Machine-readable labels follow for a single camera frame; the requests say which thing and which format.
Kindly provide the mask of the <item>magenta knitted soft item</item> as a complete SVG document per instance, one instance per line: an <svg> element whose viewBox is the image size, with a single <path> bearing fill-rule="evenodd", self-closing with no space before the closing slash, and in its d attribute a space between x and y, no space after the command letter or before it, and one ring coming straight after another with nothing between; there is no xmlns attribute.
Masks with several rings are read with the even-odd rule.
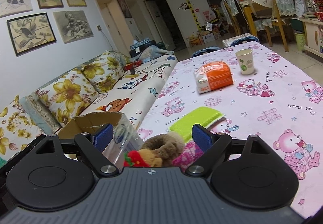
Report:
<svg viewBox="0 0 323 224"><path fill-rule="evenodd" d="M193 164L199 157L203 155L203 151L194 141L186 144L182 154L173 160L174 167L180 167L181 171L185 171L191 164Z"/></svg>

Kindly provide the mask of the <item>wooden dining chair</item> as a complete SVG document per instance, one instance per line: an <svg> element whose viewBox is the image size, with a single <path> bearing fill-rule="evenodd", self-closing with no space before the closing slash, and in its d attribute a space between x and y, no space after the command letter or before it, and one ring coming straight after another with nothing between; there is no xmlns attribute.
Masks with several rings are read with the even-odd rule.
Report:
<svg viewBox="0 0 323 224"><path fill-rule="evenodd" d="M284 26L289 25L290 19L296 16L294 0L248 0L248 3L257 18L263 19L262 25L267 32L271 43L270 28L278 27L284 49L289 51Z"/></svg>

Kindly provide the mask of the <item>cardboard box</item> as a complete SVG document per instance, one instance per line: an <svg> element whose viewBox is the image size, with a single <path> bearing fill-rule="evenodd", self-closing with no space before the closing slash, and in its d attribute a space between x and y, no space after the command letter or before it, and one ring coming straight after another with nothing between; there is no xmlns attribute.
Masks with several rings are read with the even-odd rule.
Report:
<svg viewBox="0 0 323 224"><path fill-rule="evenodd" d="M121 169L124 154L143 145L136 129L125 114L120 112L94 112L73 118L58 136L70 139L77 134L89 133L88 139L107 159Z"/></svg>

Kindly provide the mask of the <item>white paper cup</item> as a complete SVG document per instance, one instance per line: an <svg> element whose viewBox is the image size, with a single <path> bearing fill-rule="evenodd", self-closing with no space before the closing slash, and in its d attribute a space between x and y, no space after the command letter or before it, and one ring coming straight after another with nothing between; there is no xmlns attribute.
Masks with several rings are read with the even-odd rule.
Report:
<svg viewBox="0 0 323 224"><path fill-rule="evenodd" d="M235 53L238 60L240 71L243 75L250 75L254 73L254 59L252 49L242 49Z"/></svg>

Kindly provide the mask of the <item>yellow floral cushion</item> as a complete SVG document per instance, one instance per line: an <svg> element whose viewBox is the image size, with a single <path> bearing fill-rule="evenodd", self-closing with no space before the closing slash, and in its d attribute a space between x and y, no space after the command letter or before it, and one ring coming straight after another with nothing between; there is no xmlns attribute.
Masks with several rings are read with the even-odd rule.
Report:
<svg viewBox="0 0 323 224"><path fill-rule="evenodd" d="M82 67L82 73L100 94L112 90L125 74L128 58L116 51L106 51Z"/></svg>
<svg viewBox="0 0 323 224"><path fill-rule="evenodd" d="M63 127L99 96L94 86L76 68L38 88L35 94Z"/></svg>

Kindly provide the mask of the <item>red strawberry plush toy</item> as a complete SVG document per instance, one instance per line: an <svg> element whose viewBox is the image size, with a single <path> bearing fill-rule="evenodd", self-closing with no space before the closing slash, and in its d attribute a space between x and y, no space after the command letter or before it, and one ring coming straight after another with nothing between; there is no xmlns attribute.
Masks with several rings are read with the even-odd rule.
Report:
<svg viewBox="0 0 323 224"><path fill-rule="evenodd" d="M145 152L142 150L132 150L124 154L124 167L146 168L150 165L144 160Z"/></svg>

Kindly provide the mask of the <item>lime green sponge cloth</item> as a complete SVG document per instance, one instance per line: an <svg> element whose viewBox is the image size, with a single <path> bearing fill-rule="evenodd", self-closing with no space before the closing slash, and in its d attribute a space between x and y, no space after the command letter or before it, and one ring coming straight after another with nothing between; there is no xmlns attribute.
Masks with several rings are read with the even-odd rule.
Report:
<svg viewBox="0 0 323 224"><path fill-rule="evenodd" d="M198 107L172 124L169 131L177 133L183 138L185 143L188 143L192 140L192 128L195 124L207 128L223 117L224 114L216 109Z"/></svg>

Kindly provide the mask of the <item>pink cartoon tablecloth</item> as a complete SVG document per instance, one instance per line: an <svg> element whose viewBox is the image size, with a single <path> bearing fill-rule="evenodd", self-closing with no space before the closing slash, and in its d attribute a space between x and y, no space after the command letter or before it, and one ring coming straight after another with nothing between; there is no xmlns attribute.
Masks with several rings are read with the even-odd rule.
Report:
<svg viewBox="0 0 323 224"><path fill-rule="evenodd" d="M254 73L243 75L235 53L252 49ZM197 92L194 71L213 61L231 69L233 85ZM245 139L259 135L295 171L299 189L293 209L304 217L322 206L322 87L288 60L258 43L224 48L176 64L161 95L140 125L142 139L166 133L198 107L224 114L214 133Z"/></svg>

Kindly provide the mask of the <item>orange white tissue pack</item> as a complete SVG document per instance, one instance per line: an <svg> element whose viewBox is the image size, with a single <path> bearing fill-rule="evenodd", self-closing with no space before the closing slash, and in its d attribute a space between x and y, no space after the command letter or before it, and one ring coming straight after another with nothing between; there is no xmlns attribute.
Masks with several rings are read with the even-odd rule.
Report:
<svg viewBox="0 0 323 224"><path fill-rule="evenodd" d="M213 61L194 71L194 80L199 94L233 85L231 69L222 61Z"/></svg>

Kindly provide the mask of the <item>framed sketch picture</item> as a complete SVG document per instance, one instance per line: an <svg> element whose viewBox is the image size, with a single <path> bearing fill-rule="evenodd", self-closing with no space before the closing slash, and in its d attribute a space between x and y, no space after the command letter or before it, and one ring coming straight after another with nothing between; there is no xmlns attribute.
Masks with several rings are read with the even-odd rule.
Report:
<svg viewBox="0 0 323 224"><path fill-rule="evenodd" d="M55 11L53 16L64 44L94 36L83 10Z"/></svg>

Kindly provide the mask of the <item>cartoon print sofa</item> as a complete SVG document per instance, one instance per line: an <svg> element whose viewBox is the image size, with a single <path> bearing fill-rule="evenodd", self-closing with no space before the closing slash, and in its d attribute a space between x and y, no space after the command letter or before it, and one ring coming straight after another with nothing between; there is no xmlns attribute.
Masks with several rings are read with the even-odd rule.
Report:
<svg viewBox="0 0 323 224"><path fill-rule="evenodd" d="M82 72L82 67L95 59L75 68ZM134 128L139 128L177 62L175 55L166 53L140 64L133 72L125 71L112 90L99 93L98 98L80 115L94 112L121 112L126 115ZM42 86L48 85L62 75ZM16 96L1 111L1 165L6 164L39 135L55 134L62 128L64 127L37 97L35 90L24 98Z"/></svg>

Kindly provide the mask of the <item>brown plush bear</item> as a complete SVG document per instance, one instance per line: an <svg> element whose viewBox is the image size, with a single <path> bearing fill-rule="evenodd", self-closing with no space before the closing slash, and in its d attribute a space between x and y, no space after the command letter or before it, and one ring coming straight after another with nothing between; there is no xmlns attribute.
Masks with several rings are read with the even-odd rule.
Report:
<svg viewBox="0 0 323 224"><path fill-rule="evenodd" d="M139 153L152 167L172 167L173 160L182 154L185 141L176 132L159 134L146 140Z"/></svg>

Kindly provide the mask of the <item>black framed drawing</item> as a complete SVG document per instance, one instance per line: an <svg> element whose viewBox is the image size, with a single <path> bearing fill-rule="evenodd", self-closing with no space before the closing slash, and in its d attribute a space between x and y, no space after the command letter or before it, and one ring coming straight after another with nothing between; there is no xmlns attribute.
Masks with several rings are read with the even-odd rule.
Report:
<svg viewBox="0 0 323 224"><path fill-rule="evenodd" d="M16 56L56 43L47 13L9 19L7 27Z"/></svg>

